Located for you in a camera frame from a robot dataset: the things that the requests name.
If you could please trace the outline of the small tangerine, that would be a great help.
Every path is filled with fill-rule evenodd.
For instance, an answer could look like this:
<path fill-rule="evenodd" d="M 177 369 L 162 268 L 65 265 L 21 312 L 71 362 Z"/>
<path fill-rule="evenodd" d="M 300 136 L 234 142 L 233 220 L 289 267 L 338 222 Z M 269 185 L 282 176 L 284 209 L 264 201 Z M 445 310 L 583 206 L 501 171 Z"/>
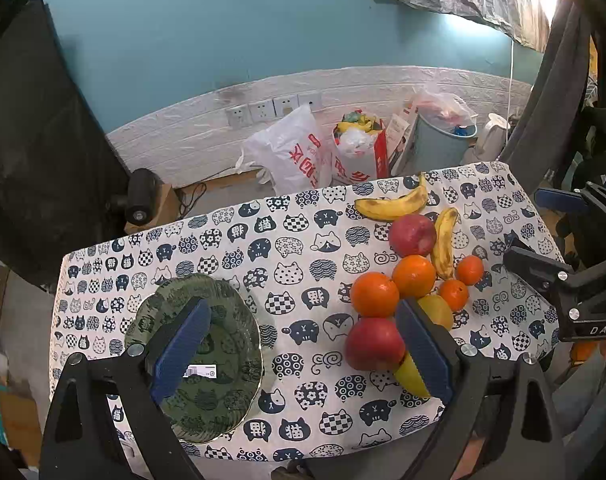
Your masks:
<path fill-rule="evenodd" d="M 483 278 L 483 261 L 478 256 L 464 257 L 456 266 L 456 278 L 467 286 L 473 286 Z"/>
<path fill-rule="evenodd" d="M 468 286 L 455 278 L 443 282 L 439 295 L 453 312 L 462 310 L 469 300 Z"/>

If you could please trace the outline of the yellow pear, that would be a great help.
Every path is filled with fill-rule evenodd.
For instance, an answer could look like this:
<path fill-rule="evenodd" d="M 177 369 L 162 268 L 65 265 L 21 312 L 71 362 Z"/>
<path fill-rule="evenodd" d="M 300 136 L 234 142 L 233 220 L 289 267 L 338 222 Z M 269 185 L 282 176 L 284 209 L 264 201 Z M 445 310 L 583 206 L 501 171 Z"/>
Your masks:
<path fill-rule="evenodd" d="M 418 300 L 418 304 L 432 323 L 444 327 L 445 330 L 453 328 L 453 311 L 443 297 L 440 295 L 424 296 Z"/>

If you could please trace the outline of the banana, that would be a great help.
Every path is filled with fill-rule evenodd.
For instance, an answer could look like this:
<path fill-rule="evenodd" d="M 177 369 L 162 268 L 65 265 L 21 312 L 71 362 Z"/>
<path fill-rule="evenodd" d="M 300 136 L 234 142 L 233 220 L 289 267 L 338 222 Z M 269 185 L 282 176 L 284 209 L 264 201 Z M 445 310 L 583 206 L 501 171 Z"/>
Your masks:
<path fill-rule="evenodd" d="M 427 181 L 425 181 L 424 174 L 419 174 L 418 186 L 409 194 L 395 200 L 360 198 L 355 200 L 354 207 L 368 219 L 392 222 L 407 216 L 407 214 L 417 214 L 425 208 L 427 201 Z"/>
<path fill-rule="evenodd" d="M 443 210 L 435 222 L 437 239 L 431 252 L 431 261 L 437 275 L 443 280 L 454 276 L 453 236 L 458 221 L 458 210 L 454 207 Z"/>

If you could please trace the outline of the large orange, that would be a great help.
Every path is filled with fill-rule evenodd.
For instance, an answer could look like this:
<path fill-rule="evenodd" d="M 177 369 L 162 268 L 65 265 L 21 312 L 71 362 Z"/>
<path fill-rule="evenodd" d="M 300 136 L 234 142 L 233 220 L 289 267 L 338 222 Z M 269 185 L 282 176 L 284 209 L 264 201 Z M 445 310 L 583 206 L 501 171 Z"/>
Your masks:
<path fill-rule="evenodd" d="M 361 274 L 352 285 L 350 297 L 362 318 L 391 318 L 401 300 L 396 284 L 380 272 Z"/>
<path fill-rule="evenodd" d="M 403 299 L 427 296 L 436 278 L 437 272 L 431 261 L 420 255 L 409 255 L 399 260 L 392 272 L 392 280 Z"/>

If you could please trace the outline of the dark red apple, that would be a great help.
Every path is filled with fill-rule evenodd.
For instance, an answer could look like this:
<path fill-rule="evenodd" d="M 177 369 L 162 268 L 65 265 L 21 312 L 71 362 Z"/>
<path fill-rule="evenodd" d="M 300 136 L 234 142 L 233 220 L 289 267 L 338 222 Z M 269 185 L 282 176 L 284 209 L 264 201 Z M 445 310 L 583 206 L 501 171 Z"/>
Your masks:
<path fill-rule="evenodd" d="M 434 223 L 422 214 L 396 219 L 389 231 L 389 243 L 399 257 L 427 256 L 437 240 Z"/>

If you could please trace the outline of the green patterned plate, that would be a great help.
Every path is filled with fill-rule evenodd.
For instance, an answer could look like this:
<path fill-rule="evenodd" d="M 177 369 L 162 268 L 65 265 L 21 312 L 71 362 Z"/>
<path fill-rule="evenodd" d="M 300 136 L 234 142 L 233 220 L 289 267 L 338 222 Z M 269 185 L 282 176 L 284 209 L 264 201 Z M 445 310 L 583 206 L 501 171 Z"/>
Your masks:
<path fill-rule="evenodd" d="M 243 421 L 263 377 L 259 325 L 236 288 L 204 274 L 162 283 L 138 308 L 125 344 L 149 342 L 192 297 L 207 301 L 212 318 L 209 333 L 190 363 L 213 365 L 215 376 L 183 378 L 161 408 L 177 437 L 207 443 L 229 434 Z"/>

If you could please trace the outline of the white barcode label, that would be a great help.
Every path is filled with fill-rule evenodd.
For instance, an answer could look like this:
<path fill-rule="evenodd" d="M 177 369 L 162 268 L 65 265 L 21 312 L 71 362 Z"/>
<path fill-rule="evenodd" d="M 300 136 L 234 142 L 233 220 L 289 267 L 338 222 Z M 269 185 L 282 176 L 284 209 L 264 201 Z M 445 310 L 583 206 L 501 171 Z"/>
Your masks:
<path fill-rule="evenodd" d="M 198 376 L 214 380 L 217 378 L 217 367 L 215 364 L 189 364 L 184 371 L 184 378 Z"/>

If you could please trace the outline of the teal trash bin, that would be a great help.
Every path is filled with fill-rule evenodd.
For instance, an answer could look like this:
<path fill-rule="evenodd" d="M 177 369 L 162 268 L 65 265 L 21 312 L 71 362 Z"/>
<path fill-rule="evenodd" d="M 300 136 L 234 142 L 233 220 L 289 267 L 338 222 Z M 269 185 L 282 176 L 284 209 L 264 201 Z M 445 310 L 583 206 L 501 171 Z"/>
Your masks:
<path fill-rule="evenodd" d="M 429 90 L 413 97 L 411 109 L 417 119 L 411 135 L 409 171 L 458 166 L 478 136 L 478 113 L 454 93 Z"/>

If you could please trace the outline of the black cylinder speaker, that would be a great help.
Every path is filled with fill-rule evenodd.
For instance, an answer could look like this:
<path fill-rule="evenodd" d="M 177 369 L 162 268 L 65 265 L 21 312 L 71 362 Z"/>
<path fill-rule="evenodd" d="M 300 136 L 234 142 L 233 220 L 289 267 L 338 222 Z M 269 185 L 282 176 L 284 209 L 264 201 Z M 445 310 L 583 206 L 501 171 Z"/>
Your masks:
<path fill-rule="evenodd" d="M 126 218 L 134 226 L 144 226 L 155 214 L 155 204 L 160 181 L 157 175 L 147 168 L 138 168 L 128 181 L 126 199 Z"/>

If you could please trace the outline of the red paper bag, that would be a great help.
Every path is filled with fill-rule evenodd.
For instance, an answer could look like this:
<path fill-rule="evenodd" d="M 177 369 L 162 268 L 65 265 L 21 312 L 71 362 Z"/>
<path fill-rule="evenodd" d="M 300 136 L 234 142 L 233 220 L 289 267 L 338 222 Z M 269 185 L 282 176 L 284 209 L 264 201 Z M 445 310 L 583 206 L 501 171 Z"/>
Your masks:
<path fill-rule="evenodd" d="M 356 108 L 332 131 L 332 177 L 356 184 L 390 175 L 384 121 Z"/>

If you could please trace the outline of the cat pattern tablecloth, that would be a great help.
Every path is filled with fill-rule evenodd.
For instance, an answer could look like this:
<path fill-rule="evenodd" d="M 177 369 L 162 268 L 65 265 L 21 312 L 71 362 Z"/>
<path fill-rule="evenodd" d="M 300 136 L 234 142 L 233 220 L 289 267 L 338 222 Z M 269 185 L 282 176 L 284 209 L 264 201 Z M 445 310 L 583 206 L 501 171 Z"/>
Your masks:
<path fill-rule="evenodd" d="M 62 261 L 49 343 L 49 378 L 68 356 L 110 358 L 142 302 L 173 278 L 204 274 L 235 287 L 261 334 L 263 377 L 247 416 L 187 453 L 281 462 L 331 457 L 409 436 L 436 422 L 442 404 L 397 385 L 388 372 L 358 372 L 344 343 L 357 321 L 350 292 L 367 272 L 390 274 L 399 257 L 389 225 L 358 214 L 361 197 L 407 195 L 419 177 L 390 178 L 273 196 L 179 220 L 71 252 Z M 456 260 L 481 258 L 483 278 L 454 315 L 455 341 L 486 356 L 542 356 L 558 341 L 556 312 L 502 256 L 521 242 L 561 254 L 544 220 L 502 162 L 425 173 L 425 215 L 458 210 Z"/>

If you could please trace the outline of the white plastic shopping bag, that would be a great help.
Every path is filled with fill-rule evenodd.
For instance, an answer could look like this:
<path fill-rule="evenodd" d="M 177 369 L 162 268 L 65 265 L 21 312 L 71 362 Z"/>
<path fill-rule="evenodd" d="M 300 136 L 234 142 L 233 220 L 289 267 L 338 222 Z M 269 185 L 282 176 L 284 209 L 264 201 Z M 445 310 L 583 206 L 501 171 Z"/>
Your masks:
<path fill-rule="evenodd" d="M 302 105 L 245 139 L 235 170 L 260 168 L 275 194 L 286 195 L 328 186 L 331 159 L 331 134 Z"/>

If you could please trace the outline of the white wall socket strip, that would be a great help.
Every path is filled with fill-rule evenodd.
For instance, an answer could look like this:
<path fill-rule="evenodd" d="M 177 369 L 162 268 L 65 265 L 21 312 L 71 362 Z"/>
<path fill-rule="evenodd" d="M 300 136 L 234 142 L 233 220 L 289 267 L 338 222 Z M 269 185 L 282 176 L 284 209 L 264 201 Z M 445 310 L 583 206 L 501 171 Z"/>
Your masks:
<path fill-rule="evenodd" d="M 249 104 L 236 105 L 225 110 L 228 125 L 240 129 L 263 122 L 273 122 L 289 115 L 301 105 L 307 105 L 317 112 L 323 107 L 320 91 L 305 91 L 299 94 L 288 94 L 278 98 L 255 101 Z"/>

